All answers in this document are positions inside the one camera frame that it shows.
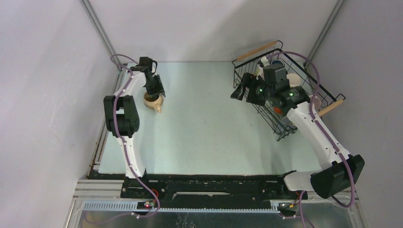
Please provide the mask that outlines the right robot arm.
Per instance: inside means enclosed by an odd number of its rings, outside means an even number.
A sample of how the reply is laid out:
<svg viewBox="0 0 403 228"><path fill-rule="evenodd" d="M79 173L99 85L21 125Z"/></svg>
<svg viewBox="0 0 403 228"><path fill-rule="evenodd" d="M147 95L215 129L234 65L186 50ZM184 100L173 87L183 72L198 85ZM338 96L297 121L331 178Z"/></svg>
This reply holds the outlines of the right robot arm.
<svg viewBox="0 0 403 228"><path fill-rule="evenodd" d="M352 155L336 140L319 117L312 96L301 86L290 85L282 64L267 65L262 73L260 76L245 72L230 97L259 106L271 102L280 109L310 143L321 168L285 175L284 181L276 186L277 194L288 199L296 190L305 190L328 199L347 188L355 193L355 184L365 165L362 156Z"/></svg>

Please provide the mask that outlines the beige ceramic cup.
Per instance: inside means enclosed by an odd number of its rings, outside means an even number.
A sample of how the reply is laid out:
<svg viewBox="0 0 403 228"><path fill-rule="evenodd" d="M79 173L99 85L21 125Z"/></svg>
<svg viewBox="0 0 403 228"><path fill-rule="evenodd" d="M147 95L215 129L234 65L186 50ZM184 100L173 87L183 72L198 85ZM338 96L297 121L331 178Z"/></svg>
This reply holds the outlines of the beige ceramic cup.
<svg viewBox="0 0 403 228"><path fill-rule="evenodd" d="M144 105L153 110L156 111L158 113L162 112L162 105L164 102L164 98L162 95L158 95L158 96L151 96L149 95L147 92L144 94Z"/></svg>

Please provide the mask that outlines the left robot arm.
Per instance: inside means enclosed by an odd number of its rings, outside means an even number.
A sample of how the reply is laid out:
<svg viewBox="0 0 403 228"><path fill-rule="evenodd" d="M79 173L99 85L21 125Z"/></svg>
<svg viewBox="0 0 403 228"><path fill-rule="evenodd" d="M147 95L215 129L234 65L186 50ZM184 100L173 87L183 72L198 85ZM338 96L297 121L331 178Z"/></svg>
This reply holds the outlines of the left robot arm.
<svg viewBox="0 0 403 228"><path fill-rule="evenodd" d="M135 96L145 89L144 105L158 113L162 111L165 90L157 74L158 63L150 57L141 57L135 66L121 65L128 79L113 94L103 99L106 127L116 138L125 157L125 175L135 179L144 176L146 168L136 146L135 134L140 128L140 117Z"/></svg>

